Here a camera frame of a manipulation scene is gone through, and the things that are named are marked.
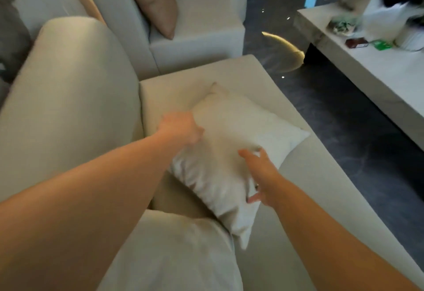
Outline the person's left hand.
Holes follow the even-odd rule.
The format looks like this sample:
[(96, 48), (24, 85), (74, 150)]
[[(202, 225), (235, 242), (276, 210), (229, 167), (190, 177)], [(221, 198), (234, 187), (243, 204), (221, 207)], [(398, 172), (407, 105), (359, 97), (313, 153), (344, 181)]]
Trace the person's left hand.
[(157, 131), (161, 134), (167, 134), (181, 144), (186, 145), (186, 127), (190, 123), (196, 123), (191, 111), (174, 111), (162, 116)]

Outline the person's right hand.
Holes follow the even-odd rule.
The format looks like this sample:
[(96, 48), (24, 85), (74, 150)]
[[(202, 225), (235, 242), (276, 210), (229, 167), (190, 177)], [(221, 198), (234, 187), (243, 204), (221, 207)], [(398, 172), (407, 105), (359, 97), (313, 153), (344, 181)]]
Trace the person's right hand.
[(259, 149), (259, 166), (249, 170), (256, 192), (246, 198), (249, 204), (261, 202), (273, 209), (278, 208), (278, 195), (283, 177), (272, 163), (265, 149)]

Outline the white square throw pillow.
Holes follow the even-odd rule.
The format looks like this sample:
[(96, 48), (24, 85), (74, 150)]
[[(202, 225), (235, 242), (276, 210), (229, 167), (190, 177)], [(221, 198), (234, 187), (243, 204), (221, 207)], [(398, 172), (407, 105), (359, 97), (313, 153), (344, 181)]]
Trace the white square throw pillow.
[(279, 168), (310, 133), (218, 83), (212, 84), (192, 112), (195, 122), (205, 129), (204, 135), (173, 159), (170, 172), (194, 192), (245, 250), (259, 204), (247, 203), (257, 190), (238, 151), (247, 149), (259, 155), (263, 148)]

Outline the person's left forearm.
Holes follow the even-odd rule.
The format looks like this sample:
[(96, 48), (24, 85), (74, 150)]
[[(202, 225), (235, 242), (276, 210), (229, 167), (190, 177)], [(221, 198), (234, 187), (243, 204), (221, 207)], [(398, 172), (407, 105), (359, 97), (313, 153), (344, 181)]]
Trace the person's left forearm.
[(187, 143), (160, 130), (0, 203), (0, 291), (95, 291)]

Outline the person's right forearm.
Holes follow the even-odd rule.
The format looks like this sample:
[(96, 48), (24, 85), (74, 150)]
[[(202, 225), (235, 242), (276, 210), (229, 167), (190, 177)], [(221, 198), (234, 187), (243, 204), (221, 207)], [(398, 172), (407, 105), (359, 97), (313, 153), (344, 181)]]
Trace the person's right forearm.
[(420, 291), (281, 175), (261, 193), (318, 291)]

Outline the beige fabric cushion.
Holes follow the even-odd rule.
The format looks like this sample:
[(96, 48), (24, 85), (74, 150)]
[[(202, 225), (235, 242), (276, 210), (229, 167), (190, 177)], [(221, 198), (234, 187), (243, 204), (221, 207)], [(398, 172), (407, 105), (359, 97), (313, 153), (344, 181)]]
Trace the beige fabric cushion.
[(232, 237), (216, 220), (146, 210), (97, 291), (243, 291)]

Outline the beige fabric sofa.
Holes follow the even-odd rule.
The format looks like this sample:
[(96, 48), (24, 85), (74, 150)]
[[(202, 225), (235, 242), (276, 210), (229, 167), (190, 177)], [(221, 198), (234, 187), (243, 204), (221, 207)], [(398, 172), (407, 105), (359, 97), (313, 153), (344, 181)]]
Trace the beige fabric sofa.
[[(88, 17), (48, 21), (12, 85), (0, 112), (0, 203), (156, 134), (163, 115), (192, 111), (214, 83), (308, 131), (310, 136), (277, 168), (281, 176), (424, 290), (419, 266), (254, 56), (139, 82), (116, 36)], [(171, 159), (146, 210), (221, 224), (234, 242), (243, 291), (316, 290), (273, 208), (256, 202), (259, 208), (243, 250), (212, 211), (171, 174), (173, 159), (189, 146)]]

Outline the white marble coffee table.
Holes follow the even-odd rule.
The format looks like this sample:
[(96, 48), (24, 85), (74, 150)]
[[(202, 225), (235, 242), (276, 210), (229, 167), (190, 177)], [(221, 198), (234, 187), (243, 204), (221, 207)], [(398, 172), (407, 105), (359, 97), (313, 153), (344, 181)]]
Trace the white marble coffee table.
[(424, 50), (393, 47), (350, 49), (345, 39), (329, 31), (333, 17), (354, 15), (338, 4), (300, 9), (294, 26), (424, 151)]

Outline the dark red small box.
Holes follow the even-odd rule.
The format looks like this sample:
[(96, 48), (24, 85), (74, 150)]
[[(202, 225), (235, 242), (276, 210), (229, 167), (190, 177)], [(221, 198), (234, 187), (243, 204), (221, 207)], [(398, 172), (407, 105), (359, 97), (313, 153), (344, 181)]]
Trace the dark red small box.
[(354, 49), (361, 47), (368, 47), (369, 42), (364, 37), (350, 38), (345, 41), (345, 46)]

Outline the glass dish with green contents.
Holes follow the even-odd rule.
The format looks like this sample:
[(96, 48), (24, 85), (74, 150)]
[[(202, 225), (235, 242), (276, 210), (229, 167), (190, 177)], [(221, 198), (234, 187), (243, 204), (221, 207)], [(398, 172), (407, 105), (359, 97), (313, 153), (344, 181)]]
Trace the glass dish with green contents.
[(357, 32), (360, 21), (357, 17), (333, 16), (327, 24), (327, 30), (338, 36), (352, 36)]

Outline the green small packet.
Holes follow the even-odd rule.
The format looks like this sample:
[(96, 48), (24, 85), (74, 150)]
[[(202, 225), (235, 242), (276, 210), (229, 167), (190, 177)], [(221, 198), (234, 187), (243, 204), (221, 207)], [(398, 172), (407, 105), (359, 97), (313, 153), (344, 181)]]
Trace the green small packet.
[(378, 51), (384, 51), (391, 49), (393, 47), (393, 43), (388, 42), (386, 40), (378, 39), (369, 42), (375, 49)]

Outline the white crumpled bag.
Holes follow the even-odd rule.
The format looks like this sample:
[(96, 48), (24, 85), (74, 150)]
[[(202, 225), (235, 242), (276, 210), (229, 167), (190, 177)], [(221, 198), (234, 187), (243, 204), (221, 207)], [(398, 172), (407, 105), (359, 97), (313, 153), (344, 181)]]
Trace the white crumpled bag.
[(387, 7), (384, 0), (363, 0), (363, 36), (368, 40), (387, 36), (408, 6), (409, 2), (397, 3)]

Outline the white round pot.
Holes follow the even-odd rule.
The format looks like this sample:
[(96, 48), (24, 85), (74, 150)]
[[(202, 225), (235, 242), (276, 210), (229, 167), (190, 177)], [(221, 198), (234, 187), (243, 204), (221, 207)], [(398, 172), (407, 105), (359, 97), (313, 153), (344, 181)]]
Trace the white round pot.
[(393, 41), (396, 47), (409, 52), (424, 49), (424, 26), (405, 24)]

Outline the dark leafy plant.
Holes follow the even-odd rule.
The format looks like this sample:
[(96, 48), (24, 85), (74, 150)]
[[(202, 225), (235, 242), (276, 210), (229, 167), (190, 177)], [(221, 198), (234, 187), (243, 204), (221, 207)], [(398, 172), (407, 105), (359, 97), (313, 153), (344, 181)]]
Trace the dark leafy plant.
[(32, 46), (14, 1), (0, 0), (0, 78), (7, 84), (14, 81)]

